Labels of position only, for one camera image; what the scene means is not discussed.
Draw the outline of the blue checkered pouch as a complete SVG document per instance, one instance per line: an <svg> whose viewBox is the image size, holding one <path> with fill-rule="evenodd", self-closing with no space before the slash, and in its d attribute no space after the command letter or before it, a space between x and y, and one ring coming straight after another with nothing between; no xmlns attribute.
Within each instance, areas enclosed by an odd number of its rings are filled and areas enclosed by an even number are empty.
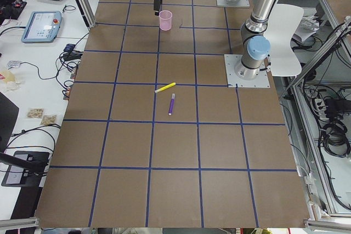
<svg viewBox="0 0 351 234"><path fill-rule="evenodd" d="M64 52L65 53L72 52L74 50L74 48L75 48L74 44L68 43L64 48Z"/></svg>

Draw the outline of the pink mesh cup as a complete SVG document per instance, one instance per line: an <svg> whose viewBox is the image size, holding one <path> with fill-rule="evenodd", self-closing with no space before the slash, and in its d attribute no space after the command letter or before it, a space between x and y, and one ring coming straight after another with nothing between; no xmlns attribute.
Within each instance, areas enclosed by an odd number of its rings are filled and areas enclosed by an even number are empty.
<svg viewBox="0 0 351 234"><path fill-rule="evenodd" d="M168 31L172 28L173 14L169 10L162 10L159 13L159 27L162 31Z"/></svg>

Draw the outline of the purple highlighter pen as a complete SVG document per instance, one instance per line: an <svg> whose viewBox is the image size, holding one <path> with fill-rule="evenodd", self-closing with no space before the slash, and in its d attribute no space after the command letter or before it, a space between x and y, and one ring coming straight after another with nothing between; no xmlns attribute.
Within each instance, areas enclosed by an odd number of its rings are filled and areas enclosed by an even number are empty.
<svg viewBox="0 0 351 234"><path fill-rule="evenodd" d="M171 116L172 113L173 113L173 108L174 108L174 102L175 102L175 94L172 94L171 96L171 100L170 100L170 103L169 103L169 109L168 109L168 115Z"/></svg>

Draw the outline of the near teach pendant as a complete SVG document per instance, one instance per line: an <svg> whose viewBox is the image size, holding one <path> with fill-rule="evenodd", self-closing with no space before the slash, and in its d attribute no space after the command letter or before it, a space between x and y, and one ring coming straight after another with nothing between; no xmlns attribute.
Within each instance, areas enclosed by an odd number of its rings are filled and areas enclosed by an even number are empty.
<svg viewBox="0 0 351 234"><path fill-rule="evenodd" d="M61 22L60 11L32 12L21 41L23 43L52 43L59 32Z"/></svg>

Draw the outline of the white chair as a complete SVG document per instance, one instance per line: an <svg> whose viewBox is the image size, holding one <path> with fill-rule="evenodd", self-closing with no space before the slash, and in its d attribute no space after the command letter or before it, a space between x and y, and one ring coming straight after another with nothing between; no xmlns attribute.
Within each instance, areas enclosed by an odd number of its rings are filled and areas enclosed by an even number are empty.
<svg viewBox="0 0 351 234"><path fill-rule="evenodd" d="M303 9L295 5L274 5L264 33L270 42L271 73L273 76L290 77L301 73L302 67L290 46L291 38L303 16Z"/></svg>

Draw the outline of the snack packet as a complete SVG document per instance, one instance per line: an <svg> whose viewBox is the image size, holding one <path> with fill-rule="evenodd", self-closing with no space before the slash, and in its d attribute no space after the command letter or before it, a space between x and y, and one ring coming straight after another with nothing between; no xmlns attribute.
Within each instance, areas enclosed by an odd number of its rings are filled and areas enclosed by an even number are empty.
<svg viewBox="0 0 351 234"><path fill-rule="evenodd" d="M26 117L27 118L42 118L44 114L43 108L29 108Z"/></svg>
<svg viewBox="0 0 351 234"><path fill-rule="evenodd" d="M57 115L43 115L41 125L56 124Z"/></svg>

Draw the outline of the yellow highlighter pen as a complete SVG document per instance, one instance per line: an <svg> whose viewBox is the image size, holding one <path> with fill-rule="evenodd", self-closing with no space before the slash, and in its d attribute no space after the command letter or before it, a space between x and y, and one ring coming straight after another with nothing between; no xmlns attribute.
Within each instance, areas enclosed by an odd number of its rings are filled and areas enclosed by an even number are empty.
<svg viewBox="0 0 351 234"><path fill-rule="evenodd" d="M162 91L164 91L164 90L167 90L167 89L169 89L169 88L171 88L171 87L174 87L175 85L176 85L176 82L170 83L170 84L168 84L168 85L164 85L163 87L161 87L161 88L159 88L159 89L156 89L156 90L154 91L154 93L157 94L157 93L162 92Z"/></svg>

